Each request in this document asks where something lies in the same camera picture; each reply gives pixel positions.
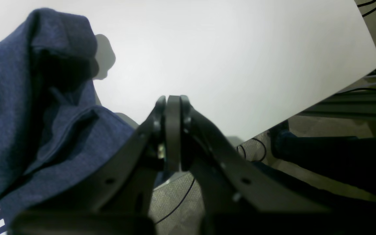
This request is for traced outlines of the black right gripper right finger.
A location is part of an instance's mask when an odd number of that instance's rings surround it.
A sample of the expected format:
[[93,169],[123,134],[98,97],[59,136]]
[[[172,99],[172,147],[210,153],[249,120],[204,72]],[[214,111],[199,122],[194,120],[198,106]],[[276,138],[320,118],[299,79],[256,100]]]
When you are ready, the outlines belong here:
[[241,159],[221,131],[175,97],[175,170],[200,184],[207,235],[376,235],[376,210],[332,207],[288,189]]

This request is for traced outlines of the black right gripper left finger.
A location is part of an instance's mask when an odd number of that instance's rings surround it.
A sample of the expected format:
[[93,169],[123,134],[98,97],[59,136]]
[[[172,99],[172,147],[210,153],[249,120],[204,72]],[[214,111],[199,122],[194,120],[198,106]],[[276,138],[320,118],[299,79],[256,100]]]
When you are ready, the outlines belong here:
[[12,235],[155,235],[158,172],[176,170],[176,97],[160,97],[127,143],[72,188],[20,213]]

